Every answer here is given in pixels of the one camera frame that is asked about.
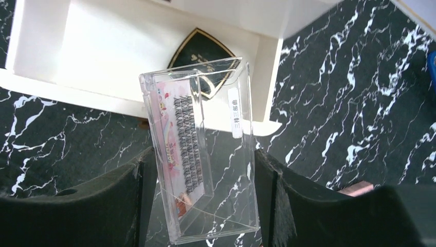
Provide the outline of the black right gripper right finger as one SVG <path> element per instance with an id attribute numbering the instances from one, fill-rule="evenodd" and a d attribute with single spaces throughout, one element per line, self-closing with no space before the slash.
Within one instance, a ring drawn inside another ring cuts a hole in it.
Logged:
<path id="1" fill-rule="evenodd" d="M 327 189 L 262 149 L 254 152 L 263 246 L 425 246 L 426 186 L 360 196 Z"/>

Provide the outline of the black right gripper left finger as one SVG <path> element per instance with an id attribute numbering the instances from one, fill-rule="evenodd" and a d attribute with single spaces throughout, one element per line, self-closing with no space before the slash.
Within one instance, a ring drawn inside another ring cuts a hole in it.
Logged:
<path id="1" fill-rule="evenodd" d="M 1 246 L 145 246 L 155 150 L 54 196 L 1 198 Z"/>

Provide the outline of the clear eyelash case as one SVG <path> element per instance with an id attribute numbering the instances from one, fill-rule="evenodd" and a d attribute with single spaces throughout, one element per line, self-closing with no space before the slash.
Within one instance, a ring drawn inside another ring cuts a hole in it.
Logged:
<path id="1" fill-rule="evenodd" d="M 170 242 L 257 231 L 249 64 L 201 62 L 139 82 Z"/>

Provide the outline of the white drawer organizer box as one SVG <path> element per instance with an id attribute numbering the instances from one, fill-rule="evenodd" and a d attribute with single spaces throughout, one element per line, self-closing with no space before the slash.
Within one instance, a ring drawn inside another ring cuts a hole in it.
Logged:
<path id="1" fill-rule="evenodd" d="M 268 136 L 283 40 L 335 1 L 17 1 L 1 87 L 145 118 L 139 75 L 196 27 L 250 65 L 253 131 Z"/>

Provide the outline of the black gold powder compact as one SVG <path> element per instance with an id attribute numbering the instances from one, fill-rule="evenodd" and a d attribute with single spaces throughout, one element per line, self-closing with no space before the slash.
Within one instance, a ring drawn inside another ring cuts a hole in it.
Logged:
<path id="1" fill-rule="evenodd" d="M 202 97 L 210 100 L 240 63 L 241 59 L 222 42 L 204 30 L 195 28 L 180 44 L 167 68 L 197 71 Z"/>

